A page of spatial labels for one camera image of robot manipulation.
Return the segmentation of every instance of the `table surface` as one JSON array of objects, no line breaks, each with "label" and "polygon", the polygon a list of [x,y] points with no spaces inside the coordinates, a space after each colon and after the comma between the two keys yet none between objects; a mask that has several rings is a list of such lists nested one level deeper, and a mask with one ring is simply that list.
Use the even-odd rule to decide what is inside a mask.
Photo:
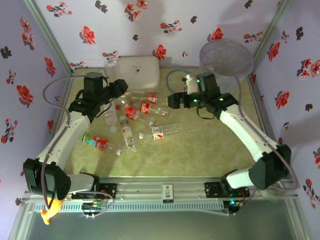
[{"label": "table surface", "polygon": [[[80,68],[76,75],[98,72],[100,68]],[[169,96],[166,87],[166,76],[170,68],[160,70],[160,89],[158,93]],[[194,76],[198,69],[188,69]],[[175,72],[170,76],[170,85],[175,90],[181,89],[181,79],[185,73]],[[250,93],[248,82],[241,83],[243,97],[242,108],[249,118],[259,126],[258,116]],[[83,81],[73,81],[68,96],[67,106],[75,99],[79,90],[83,89]],[[210,117],[205,109],[200,114]],[[67,174],[87,172],[100,177],[221,177],[234,169],[251,167],[255,162],[247,148],[237,136],[218,119],[204,120],[197,116],[196,109],[172,109],[170,117],[154,117],[156,125],[182,123],[183,132],[168,136],[162,140],[139,139],[139,132],[148,127],[132,120],[129,125],[133,129],[133,137],[138,146],[137,152],[124,151],[121,156],[113,152],[99,151],[85,144],[81,139],[75,144],[65,165]],[[96,118],[89,132],[117,143],[125,149],[125,142],[120,131],[110,133],[105,124],[104,114]]]}]

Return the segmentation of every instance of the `gray floor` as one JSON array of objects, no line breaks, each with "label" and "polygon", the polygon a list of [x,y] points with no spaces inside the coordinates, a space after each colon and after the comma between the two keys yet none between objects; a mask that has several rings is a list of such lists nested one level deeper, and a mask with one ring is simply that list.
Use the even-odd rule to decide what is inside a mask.
[{"label": "gray floor", "polygon": [[235,217],[201,212],[34,214],[28,240],[294,240],[283,201],[255,200]]}]

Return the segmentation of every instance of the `bottle cap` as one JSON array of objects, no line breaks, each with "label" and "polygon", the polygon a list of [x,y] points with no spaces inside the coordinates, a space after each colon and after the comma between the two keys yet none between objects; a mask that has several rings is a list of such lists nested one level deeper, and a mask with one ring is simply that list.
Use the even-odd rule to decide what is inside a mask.
[{"label": "bottle cap", "polygon": [[121,154],[122,154],[122,149],[118,149],[116,152],[115,152],[115,154],[117,154],[118,156],[120,156]]},{"label": "bottle cap", "polygon": [[116,126],[114,126],[114,125],[109,127],[109,132],[112,133],[112,134],[116,133],[117,130],[118,130],[118,128]]},{"label": "bottle cap", "polygon": [[127,120],[127,117],[126,116],[121,116],[121,117],[119,117],[119,120],[120,121]]}]

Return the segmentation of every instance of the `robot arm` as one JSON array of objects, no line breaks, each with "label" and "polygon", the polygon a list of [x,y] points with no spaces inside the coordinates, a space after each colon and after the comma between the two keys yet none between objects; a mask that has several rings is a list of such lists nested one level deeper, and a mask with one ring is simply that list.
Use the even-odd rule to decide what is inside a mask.
[{"label": "robot arm", "polygon": [[84,77],[82,98],[79,96],[70,104],[69,124],[65,121],[49,145],[36,159],[28,158],[23,164],[23,171],[30,192],[43,195],[41,187],[41,169],[45,165],[45,186],[47,196],[62,200],[68,193],[80,191],[97,191],[99,177],[80,173],[66,175],[63,171],[69,154],[77,140],[89,128],[90,124],[100,112],[102,105],[109,104],[123,95],[128,85],[123,79],[111,82],[103,87],[103,80],[107,80],[100,73],[90,72]]},{"label": "robot arm", "polygon": [[291,150],[287,145],[278,145],[264,134],[246,115],[242,117],[238,101],[229,93],[220,93],[215,76],[203,73],[191,83],[188,77],[187,92],[177,92],[168,97],[168,106],[178,108],[206,108],[217,119],[226,124],[243,142],[256,162],[252,168],[234,170],[221,177],[224,192],[240,187],[255,186],[264,190],[278,180],[285,178],[288,169],[270,148],[274,148],[289,164]]}]

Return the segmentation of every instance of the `floral wallpaper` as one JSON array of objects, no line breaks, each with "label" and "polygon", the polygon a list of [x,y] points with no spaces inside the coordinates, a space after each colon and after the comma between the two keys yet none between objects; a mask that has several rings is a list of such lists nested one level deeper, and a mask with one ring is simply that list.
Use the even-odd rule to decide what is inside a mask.
[{"label": "floral wallpaper", "polygon": [[[67,73],[23,1],[1,4],[0,29],[0,239],[5,240],[27,187],[23,163],[42,152],[54,126],[56,110],[47,106],[42,90]],[[51,102],[59,101],[63,85],[50,87]]]},{"label": "floral wallpaper", "polygon": [[279,0],[36,3],[71,67],[80,62],[103,67],[113,57],[151,55],[161,67],[197,67],[201,47],[217,39],[242,43],[254,53],[279,7]]},{"label": "floral wallpaper", "polygon": [[292,1],[256,63],[253,87],[261,93],[275,138],[292,150],[299,201],[312,239],[320,228],[319,2]]}]

